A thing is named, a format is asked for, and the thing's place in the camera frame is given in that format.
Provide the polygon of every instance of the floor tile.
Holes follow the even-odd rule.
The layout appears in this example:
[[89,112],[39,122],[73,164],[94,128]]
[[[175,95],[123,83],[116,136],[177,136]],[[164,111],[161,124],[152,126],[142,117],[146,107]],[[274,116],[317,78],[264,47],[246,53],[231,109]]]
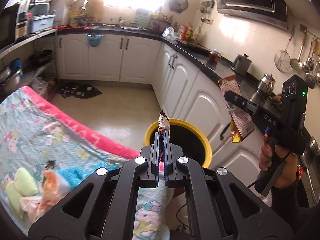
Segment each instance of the floor tile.
[[97,86],[101,95],[90,99],[63,98],[52,104],[92,130],[140,152],[145,132],[157,121],[160,107],[153,90]]

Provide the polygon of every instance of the microwave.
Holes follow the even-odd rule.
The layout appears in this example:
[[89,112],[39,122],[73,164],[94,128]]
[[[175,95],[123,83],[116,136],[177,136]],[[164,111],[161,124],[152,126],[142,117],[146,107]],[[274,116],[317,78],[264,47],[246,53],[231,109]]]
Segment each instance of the microwave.
[[19,3],[5,8],[0,14],[0,50],[16,41]]

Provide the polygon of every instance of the floor mat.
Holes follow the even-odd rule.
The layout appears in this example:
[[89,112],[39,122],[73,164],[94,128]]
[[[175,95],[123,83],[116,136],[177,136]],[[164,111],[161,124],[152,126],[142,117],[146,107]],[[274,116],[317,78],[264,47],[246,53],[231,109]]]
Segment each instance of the floor mat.
[[61,94],[63,98],[74,96],[75,98],[88,99],[101,95],[102,93],[92,85],[70,82],[60,86],[59,94]]

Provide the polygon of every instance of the blue plastic basket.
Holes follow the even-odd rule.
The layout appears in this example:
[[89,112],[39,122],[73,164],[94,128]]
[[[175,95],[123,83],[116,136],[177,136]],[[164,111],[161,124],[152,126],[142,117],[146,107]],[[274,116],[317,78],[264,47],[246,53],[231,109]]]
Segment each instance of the blue plastic basket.
[[103,34],[100,35],[91,35],[87,34],[88,42],[91,47],[97,47],[100,44],[100,40]]

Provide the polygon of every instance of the yellow trash bin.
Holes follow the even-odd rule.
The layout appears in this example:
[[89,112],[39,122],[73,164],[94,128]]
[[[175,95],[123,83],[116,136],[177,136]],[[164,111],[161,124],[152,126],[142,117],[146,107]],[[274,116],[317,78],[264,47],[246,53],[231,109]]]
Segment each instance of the yellow trash bin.
[[[170,142],[179,145],[183,154],[208,168],[212,159],[212,150],[206,136],[191,123],[179,119],[170,119]],[[151,124],[144,136],[144,145],[153,144],[158,122]]]

